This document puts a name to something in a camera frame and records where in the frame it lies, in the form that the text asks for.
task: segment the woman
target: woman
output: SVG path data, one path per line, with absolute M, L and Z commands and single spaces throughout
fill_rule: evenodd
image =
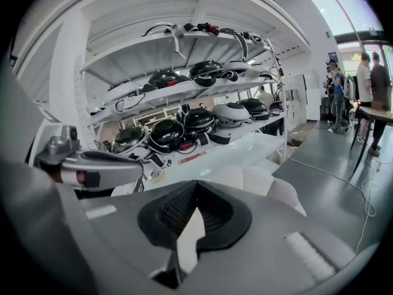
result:
M 334 126 L 328 129 L 329 132 L 337 133 L 340 129 L 347 131 L 349 127 L 349 122 L 342 118 L 343 106 L 344 106 L 344 76 L 341 69 L 335 60 L 329 61 L 330 70 L 332 72 L 334 81 L 334 98 L 332 104 L 332 114 L 336 116 L 336 122 Z

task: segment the black table leg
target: black table leg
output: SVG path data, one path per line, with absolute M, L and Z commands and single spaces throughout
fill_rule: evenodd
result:
M 359 119 L 358 119 L 358 122 L 357 122 L 356 132 L 355 132 L 354 140 L 352 141 L 351 149 L 354 147 L 355 140 L 357 138 L 357 134 L 359 133 L 360 121 L 361 120 L 362 120 L 362 111 L 359 110 Z
M 366 148 L 367 141 L 368 141 L 368 135 L 370 134 L 371 124 L 373 123 L 373 120 L 374 120 L 374 119 L 372 119 L 371 117 L 370 117 L 369 120 L 368 120 L 367 133 L 366 133 L 366 140 L 365 140 L 364 143 L 363 143 L 362 150 L 361 150 L 361 152 L 360 152 L 359 158 L 357 159 L 357 163 L 356 163 L 356 166 L 355 166 L 355 169 L 354 169 L 354 173 L 355 173 L 355 171 L 357 170 L 357 167 L 359 166 L 360 161 L 362 160 L 362 157 L 363 157 L 363 154 L 364 154 L 364 150 L 365 150 L 365 148 Z

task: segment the white tabletop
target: white tabletop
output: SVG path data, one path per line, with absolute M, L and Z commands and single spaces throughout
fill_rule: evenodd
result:
M 386 111 L 377 111 L 370 107 L 360 107 L 360 109 L 370 116 L 380 117 L 386 120 L 387 122 L 393 122 L 393 115 L 387 114 Z

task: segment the red label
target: red label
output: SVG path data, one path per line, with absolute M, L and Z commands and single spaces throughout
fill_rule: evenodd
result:
M 184 163 L 187 163 L 187 162 L 189 162 L 189 161 L 191 161 L 191 160 L 193 160 L 193 159 L 196 159 L 197 157 L 202 156 L 202 155 L 205 155 L 205 154 L 206 154 L 206 151 L 200 152 L 200 153 L 198 153 L 198 154 L 189 156 L 189 157 L 187 157 L 187 158 L 185 158 L 185 159 L 182 159 L 182 160 L 178 161 L 177 164 L 178 164 L 178 165 L 182 165 L 182 164 L 184 164 Z

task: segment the black helmet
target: black helmet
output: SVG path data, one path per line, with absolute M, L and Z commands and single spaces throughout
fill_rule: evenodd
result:
M 206 60 L 195 64 L 189 72 L 189 77 L 194 80 L 199 76 L 219 77 L 224 67 L 214 60 Z
M 159 72 L 154 73 L 148 83 L 150 85 L 156 86 L 158 89 L 163 89 L 164 87 L 174 86 L 177 83 L 184 82 L 190 80 L 186 76 L 180 76 L 173 70 L 161 70 Z
M 195 64 L 189 72 L 191 80 L 200 86 L 209 87 L 216 83 L 216 78 L 222 75 L 222 64 L 214 60 L 206 60 Z
M 184 117 L 184 127 L 188 133 L 210 132 L 214 126 L 214 116 L 206 108 L 191 109 Z
M 149 134 L 145 127 L 127 128 L 115 135 L 112 152 L 132 159 L 147 155 L 146 140 Z
M 149 147 L 162 154 L 169 154 L 179 148 L 183 140 L 184 127 L 173 119 L 157 122 L 150 134 Z
M 257 98 L 246 98 L 245 100 L 239 100 L 238 103 L 247 109 L 253 120 L 269 119 L 269 109 L 261 100 Z

